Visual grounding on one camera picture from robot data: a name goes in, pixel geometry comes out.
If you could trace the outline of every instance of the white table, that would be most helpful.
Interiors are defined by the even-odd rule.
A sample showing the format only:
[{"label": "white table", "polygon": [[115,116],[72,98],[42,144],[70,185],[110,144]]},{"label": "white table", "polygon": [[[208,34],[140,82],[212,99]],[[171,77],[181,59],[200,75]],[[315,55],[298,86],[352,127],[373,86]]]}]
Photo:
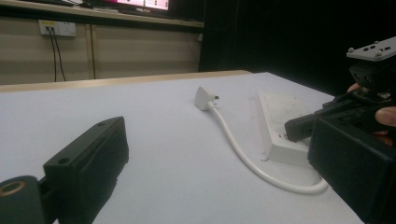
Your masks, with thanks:
[{"label": "white table", "polygon": [[362,223],[331,188],[300,195],[254,175],[214,117],[193,104],[199,86],[219,95],[219,111],[262,169],[315,182],[311,170],[262,161],[257,93],[292,94],[311,111],[332,97],[268,73],[1,92],[0,181],[43,177],[42,164],[93,124],[124,116],[131,158],[95,223]]}]

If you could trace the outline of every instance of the wall socket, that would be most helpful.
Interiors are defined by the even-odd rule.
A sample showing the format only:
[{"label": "wall socket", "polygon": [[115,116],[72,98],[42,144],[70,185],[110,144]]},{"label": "wall socket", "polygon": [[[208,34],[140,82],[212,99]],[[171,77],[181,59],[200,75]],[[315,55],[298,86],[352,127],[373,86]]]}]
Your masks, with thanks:
[{"label": "wall socket", "polygon": [[47,27],[53,29],[56,35],[62,36],[76,36],[76,24],[67,21],[38,21],[40,27],[40,34],[49,35]]}]

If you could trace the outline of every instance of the white plug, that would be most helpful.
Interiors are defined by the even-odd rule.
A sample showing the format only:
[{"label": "white plug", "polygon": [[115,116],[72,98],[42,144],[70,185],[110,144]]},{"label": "white plug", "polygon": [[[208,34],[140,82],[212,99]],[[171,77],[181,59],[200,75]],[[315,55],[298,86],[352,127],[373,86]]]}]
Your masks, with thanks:
[{"label": "white plug", "polygon": [[217,95],[205,90],[203,87],[200,87],[195,94],[194,103],[200,110],[209,110],[208,103],[212,102],[215,105],[215,100],[218,99],[219,97]]}]

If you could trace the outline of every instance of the black cable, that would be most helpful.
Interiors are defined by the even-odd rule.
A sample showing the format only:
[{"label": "black cable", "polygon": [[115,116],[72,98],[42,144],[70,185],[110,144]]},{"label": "black cable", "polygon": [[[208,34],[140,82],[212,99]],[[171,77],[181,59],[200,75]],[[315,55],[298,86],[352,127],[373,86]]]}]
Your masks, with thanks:
[{"label": "black cable", "polygon": [[62,76],[64,77],[64,81],[66,81],[66,77],[64,76],[64,67],[62,66],[61,51],[59,50],[58,41],[57,41],[57,39],[56,39],[56,34],[55,34],[55,31],[54,31],[53,27],[51,27],[51,30],[52,30],[52,32],[53,32],[53,37],[54,37],[54,39],[55,39],[56,49],[58,50],[59,63],[60,63],[60,65],[61,65]]},{"label": "black cable", "polygon": [[46,29],[49,31],[50,43],[52,44],[53,66],[55,67],[55,82],[56,82],[56,53],[55,53],[55,47],[53,46],[52,32],[50,31],[50,28],[47,26]]}]

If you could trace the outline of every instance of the power outlet faceplate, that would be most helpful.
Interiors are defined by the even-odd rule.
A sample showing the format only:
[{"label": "power outlet faceplate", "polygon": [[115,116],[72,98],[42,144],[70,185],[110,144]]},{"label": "power outlet faceplate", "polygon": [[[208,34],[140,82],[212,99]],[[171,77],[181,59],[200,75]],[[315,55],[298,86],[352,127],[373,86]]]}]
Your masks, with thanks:
[{"label": "power outlet faceplate", "polygon": [[65,21],[38,21],[40,27],[40,34],[49,35],[49,31],[47,29],[53,29],[55,35],[61,36],[76,36],[76,24],[73,22],[65,22]]},{"label": "power outlet faceplate", "polygon": [[285,123],[307,115],[303,104],[294,96],[259,92],[259,121],[268,159],[302,167],[312,167],[307,159],[310,138],[291,142]]}]

